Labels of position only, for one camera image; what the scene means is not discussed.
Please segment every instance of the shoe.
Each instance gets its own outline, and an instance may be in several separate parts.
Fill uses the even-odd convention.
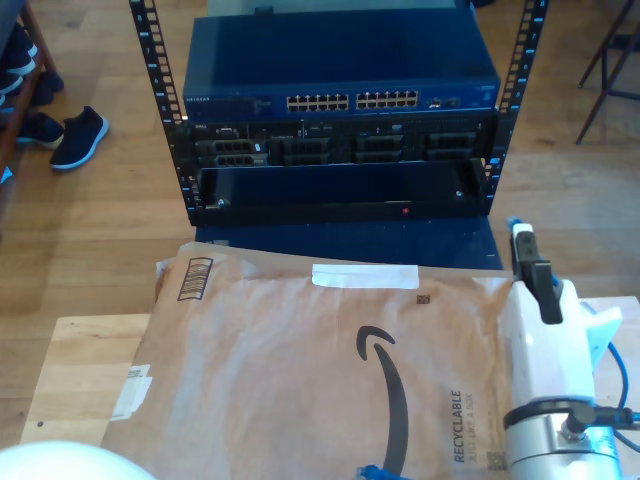
[[[15,73],[0,71],[0,93],[9,93],[22,85],[22,77]]]
[[[54,170],[71,170],[86,163],[109,131],[109,122],[91,107],[84,107],[76,118],[64,121],[64,131],[64,138],[51,157]]]
[[[53,90],[51,90],[47,84],[38,82],[33,89],[33,95],[29,106],[41,107],[43,105],[53,103],[53,100]]]
[[[28,116],[22,123],[17,143],[37,143],[45,148],[55,149],[62,143],[64,128],[46,113],[38,112]]]
[[[0,70],[18,75],[31,73],[36,68],[33,57],[37,53],[38,47],[31,41],[24,28],[16,23],[7,40],[4,53],[0,57]]]
[[[53,93],[58,93],[59,91],[64,90],[64,82],[56,72],[42,72],[38,78],[38,84],[41,83],[46,85]]]

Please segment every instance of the chair leg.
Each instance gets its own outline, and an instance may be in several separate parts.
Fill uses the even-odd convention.
[[[627,61],[627,58],[629,58],[629,55],[633,51],[634,45],[639,39],[640,39],[640,22],[638,22],[638,24],[636,25],[636,29],[633,32],[631,41],[627,45],[627,48],[624,49],[622,56],[617,61],[615,67],[613,67],[611,76],[609,77],[609,80],[607,81],[605,88],[603,88],[602,91],[600,92],[600,95],[598,96],[598,100],[596,100],[595,105],[593,106],[593,108],[591,109],[591,112],[589,113],[589,116],[587,117],[587,121],[584,122],[582,131],[580,132],[580,135],[578,135],[578,139],[576,140],[576,145],[580,145],[582,143],[582,139],[587,133],[587,130],[589,130],[589,127],[593,123],[593,120],[596,118],[596,115],[598,114],[598,111],[600,110],[600,107],[602,106],[602,103],[604,102],[605,97],[609,94],[609,90],[611,89],[611,87],[613,87],[613,84],[617,80],[618,75],[620,75],[620,72],[622,71],[622,67]]]
[[[631,7],[633,6],[634,3],[635,3],[635,0],[627,0],[627,3],[625,3],[624,7],[622,7],[622,10],[616,17],[615,21],[613,22],[613,25],[611,25],[609,32],[607,32],[607,35],[604,37],[604,40],[602,40],[602,43],[598,47],[598,50],[593,55],[593,58],[591,59],[591,62],[587,67],[587,71],[584,72],[584,75],[582,75],[582,78],[580,79],[580,83],[578,83],[578,88],[582,88],[584,85],[584,82],[586,82],[587,78],[589,78],[589,75],[591,75],[593,68],[596,66],[596,63],[598,62],[598,60],[602,57],[603,53],[609,47],[609,43],[611,42],[611,39],[618,31],[618,28],[620,28],[620,25],[622,25],[622,22],[624,21],[625,17],[629,13],[629,10],[631,10]]]
[[[604,90],[607,86],[607,78],[609,77],[609,51],[605,48],[600,59],[600,89]]]
[[[56,73],[56,65],[53,63],[53,58],[51,57],[51,53],[49,53],[47,43],[44,41],[42,31],[40,31],[40,27],[38,26],[36,17],[33,14],[29,0],[25,0],[24,7],[20,13],[20,18],[22,18],[22,23],[24,23],[27,32],[29,32],[29,36],[33,40],[33,43],[36,44],[38,51],[42,54],[44,67],[47,69],[47,72]]]

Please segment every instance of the cable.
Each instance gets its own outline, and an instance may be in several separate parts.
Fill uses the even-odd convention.
[[[580,304],[583,307],[585,307],[587,310],[589,310],[590,313],[594,315],[598,313],[596,312],[595,308],[593,308],[587,302],[580,302]],[[609,351],[611,352],[611,355],[613,356],[614,360],[618,364],[618,368],[620,369],[620,375],[622,376],[622,393],[620,394],[620,401],[618,402],[618,408],[622,408],[627,403],[627,397],[629,396],[629,374],[627,373],[627,367],[624,364],[624,360],[622,360],[622,357],[620,356],[620,352],[618,352],[618,349],[615,347],[613,342],[609,343]],[[640,421],[640,419],[636,420],[636,418],[639,418],[639,417],[640,417],[640,413],[633,414],[633,418],[635,421]],[[620,440],[624,445],[629,447],[631,450],[633,450],[636,453],[640,453],[640,445],[629,440],[627,437],[621,434],[618,430],[613,430],[613,434],[618,440]]]
[[[627,397],[629,396],[629,374],[627,373],[627,367],[625,366],[618,349],[613,343],[609,343],[609,351],[618,364],[620,375],[622,376],[622,393],[620,394],[620,400],[618,401],[618,408],[622,408],[626,405]]]

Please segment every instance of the white label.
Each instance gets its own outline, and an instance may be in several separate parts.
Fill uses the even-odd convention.
[[[314,285],[334,288],[400,288],[420,286],[417,265],[313,265]]]
[[[151,386],[152,377],[147,377],[150,367],[150,365],[139,365],[129,368],[129,375],[111,414],[112,421],[131,418],[133,412],[142,405]]]

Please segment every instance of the wooden floor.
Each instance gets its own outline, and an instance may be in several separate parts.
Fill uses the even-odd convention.
[[[0,447],[20,440],[56,319],[149,312],[155,262],[194,236],[128,2],[32,3],[66,84],[43,110],[61,120],[91,105],[111,133],[90,163],[65,175],[51,173],[50,152],[24,151],[0,189]],[[205,0],[156,3],[181,91]],[[497,0],[478,12],[502,78],[522,4]],[[552,3],[492,213],[503,255],[505,219],[520,216],[583,296],[640,293],[640,103],[608,100],[585,145],[574,145],[597,78],[576,84],[619,6]],[[619,86],[640,91],[640,55]]]

